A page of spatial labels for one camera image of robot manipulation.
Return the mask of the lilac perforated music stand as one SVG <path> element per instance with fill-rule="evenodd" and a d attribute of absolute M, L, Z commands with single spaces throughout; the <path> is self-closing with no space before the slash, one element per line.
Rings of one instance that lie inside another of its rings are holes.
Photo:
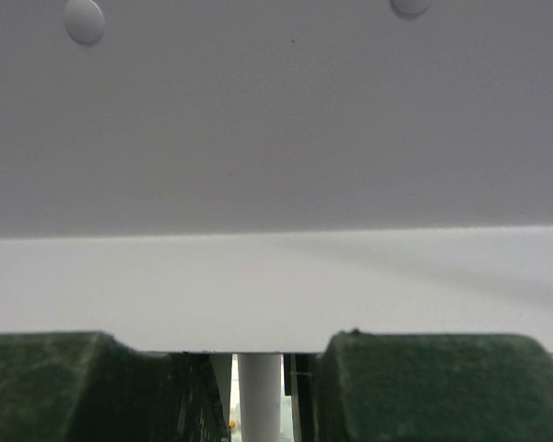
<path fill-rule="evenodd" d="M 553 354 L 553 1 L 0 1 L 0 333 Z"/>

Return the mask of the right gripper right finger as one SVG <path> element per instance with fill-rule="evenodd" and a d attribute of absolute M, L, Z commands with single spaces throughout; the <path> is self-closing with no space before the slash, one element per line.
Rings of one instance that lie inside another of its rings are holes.
<path fill-rule="evenodd" d="M 519 334 L 342 331 L 288 393 L 298 441 L 553 441 L 553 357 Z"/>

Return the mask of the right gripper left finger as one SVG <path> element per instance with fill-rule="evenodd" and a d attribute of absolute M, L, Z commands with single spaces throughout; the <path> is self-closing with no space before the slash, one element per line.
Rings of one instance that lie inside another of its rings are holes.
<path fill-rule="evenodd" d="M 206 355 L 102 332 L 0 334 L 0 441 L 221 441 Z"/>

